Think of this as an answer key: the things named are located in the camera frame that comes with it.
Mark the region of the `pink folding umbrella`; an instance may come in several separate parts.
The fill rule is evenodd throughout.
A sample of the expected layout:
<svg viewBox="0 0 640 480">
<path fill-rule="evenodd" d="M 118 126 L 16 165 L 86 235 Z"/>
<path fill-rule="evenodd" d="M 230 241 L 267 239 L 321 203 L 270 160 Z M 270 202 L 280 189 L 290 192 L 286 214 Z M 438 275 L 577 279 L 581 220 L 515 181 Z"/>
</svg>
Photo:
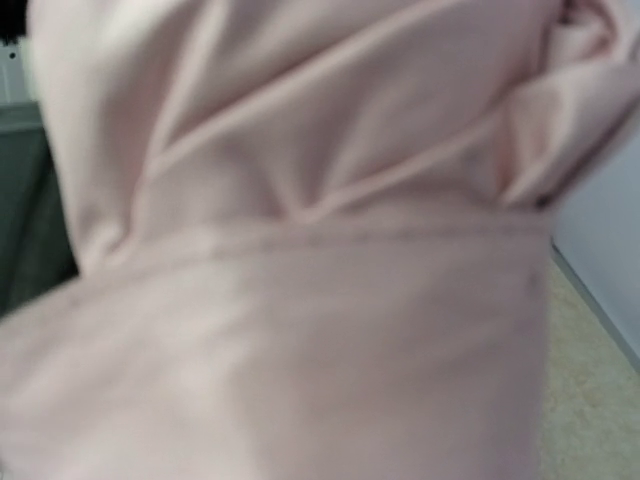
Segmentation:
<svg viewBox="0 0 640 480">
<path fill-rule="evenodd" d="M 1 325 L 13 479 L 535 479 L 624 1 L 33 1 L 78 278 Z"/>
</svg>

